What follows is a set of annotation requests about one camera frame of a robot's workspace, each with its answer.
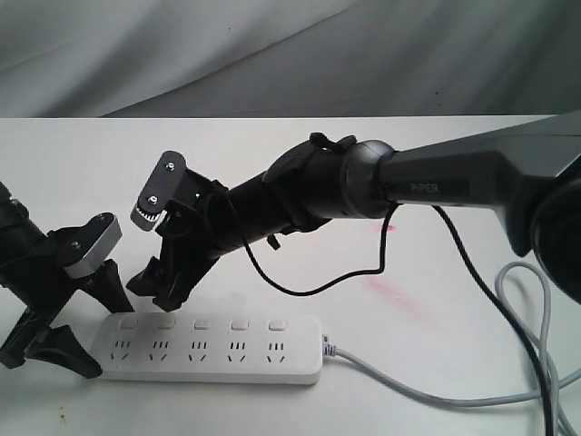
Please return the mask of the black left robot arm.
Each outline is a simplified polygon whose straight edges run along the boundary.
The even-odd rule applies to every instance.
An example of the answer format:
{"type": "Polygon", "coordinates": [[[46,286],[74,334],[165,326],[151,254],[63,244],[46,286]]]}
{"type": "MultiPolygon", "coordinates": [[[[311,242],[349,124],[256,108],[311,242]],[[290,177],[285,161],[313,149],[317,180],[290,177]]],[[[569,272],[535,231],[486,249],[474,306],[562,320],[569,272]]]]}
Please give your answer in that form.
{"type": "Polygon", "coordinates": [[[27,208],[1,188],[1,285],[25,310],[1,347],[8,369],[28,360],[48,362],[93,379],[100,364],[70,326],[52,322],[77,291],[111,313],[132,312],[117,263],[110,253],[123,233],[113,213],[98,213],[82,226],[43,233],[27,208]]]}

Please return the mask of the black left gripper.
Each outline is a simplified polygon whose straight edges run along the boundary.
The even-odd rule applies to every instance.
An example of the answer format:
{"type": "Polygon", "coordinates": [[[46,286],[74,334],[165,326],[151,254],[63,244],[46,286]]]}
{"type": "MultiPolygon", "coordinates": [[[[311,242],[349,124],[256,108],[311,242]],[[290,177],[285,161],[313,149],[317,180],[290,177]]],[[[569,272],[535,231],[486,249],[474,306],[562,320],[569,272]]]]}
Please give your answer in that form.
{"type": "Polygon", "coordinates": [[[77,291],[92,296],[110,313],[134,311],[114,260],[106,260],[94,274],[80,279],[70,277],[58,263],[59,250],[83,226],[43,233],[26,215],[1,217],[1,285],[25,305],[1,346],[1,363],[5,367],[17,368],[27,360],[36,360],[85,379],[103,373],[69,325],[51,326],[77,291]]]}

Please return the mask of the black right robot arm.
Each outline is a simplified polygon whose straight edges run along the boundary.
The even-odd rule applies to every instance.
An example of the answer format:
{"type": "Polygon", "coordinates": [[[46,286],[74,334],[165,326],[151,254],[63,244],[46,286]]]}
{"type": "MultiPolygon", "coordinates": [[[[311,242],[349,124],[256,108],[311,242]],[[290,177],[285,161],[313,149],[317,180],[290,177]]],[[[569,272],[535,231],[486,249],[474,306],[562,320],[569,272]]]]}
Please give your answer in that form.
{"type": "Polygon", "coordinates": [[[162,237],[128,289],[170,312],[226,253],[333,219],[380,219],[397,205],[487,208],[513,253],[533,253],[548,278],[580,298],[580,114],[555,115],[398,151],[321,133],[233,188],[162,154],[132,221],[162,237]]]}

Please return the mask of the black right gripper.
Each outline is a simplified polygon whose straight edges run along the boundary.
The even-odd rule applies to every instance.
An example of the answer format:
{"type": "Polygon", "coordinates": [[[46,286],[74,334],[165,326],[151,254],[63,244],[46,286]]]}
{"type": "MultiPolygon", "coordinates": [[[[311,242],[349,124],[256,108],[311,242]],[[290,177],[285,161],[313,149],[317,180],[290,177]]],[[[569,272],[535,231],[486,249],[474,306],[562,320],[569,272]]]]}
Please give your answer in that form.
{"type": "Polygon", "coordinates": [[[162,237],[159,259],[152,257],[145,268],[126,284],[140,297],[173,312],[188,300],[192,289],[217,260],[210,254],[215,232],[210,225],[210,202],[223,186],[196,172],[185,172],[165,206],[166,215],[156,232],[162,237]]]}

